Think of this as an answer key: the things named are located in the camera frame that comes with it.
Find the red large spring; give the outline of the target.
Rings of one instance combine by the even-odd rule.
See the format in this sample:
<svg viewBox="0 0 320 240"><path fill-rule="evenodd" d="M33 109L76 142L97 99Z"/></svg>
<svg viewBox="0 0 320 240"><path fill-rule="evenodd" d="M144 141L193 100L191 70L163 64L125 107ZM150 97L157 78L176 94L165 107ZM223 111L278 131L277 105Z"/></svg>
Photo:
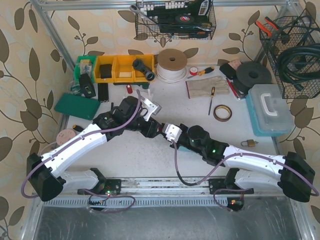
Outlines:
<svg viewBox="0 0 320 240"><path fill-rule="evenodd" d="M129 84L126 85L126 90L127 90L127 93L128 93L128 94L132 94L132 93L133 93L132 86L129 85Z"/></svg>

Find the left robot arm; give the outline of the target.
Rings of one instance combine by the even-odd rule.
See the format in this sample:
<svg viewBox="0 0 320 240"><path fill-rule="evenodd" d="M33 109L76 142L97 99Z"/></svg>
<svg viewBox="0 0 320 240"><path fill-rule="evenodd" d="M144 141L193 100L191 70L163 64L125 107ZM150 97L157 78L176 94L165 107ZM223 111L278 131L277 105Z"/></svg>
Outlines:
<svg viewBox="0 0 320 240"><path fill-rule="evenodd" d="M153 119L161 106L140 96L128 96L119 106L99 114L78 135L43 155L32 153L26 162L26 179L43 202L50 201L63 191L98 190L104 176L97 169L67 172L81 156L120 136L125 130L138 131L146 138L159 134L161 124Z"/></svg>

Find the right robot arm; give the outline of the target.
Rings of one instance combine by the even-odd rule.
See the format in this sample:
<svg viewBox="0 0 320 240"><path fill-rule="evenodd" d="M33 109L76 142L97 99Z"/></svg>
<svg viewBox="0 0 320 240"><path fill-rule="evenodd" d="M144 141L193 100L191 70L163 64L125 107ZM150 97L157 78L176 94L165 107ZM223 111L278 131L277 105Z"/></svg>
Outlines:
<svg viewBox="0 0 320 240"><path fill-rule="evenodd" d="M171 147L188 149L202 157L207 164L217 169L250 171L256 177L247 176L247 182L239 172L235 174L235 185L240 189L281 190L285 196L298 202L307 203L311 196L318 197L319 191L313 186L315 171L297 153L267 155L251 152L214 140L201 126L187 127L164 123L162 135Z"/></svg>

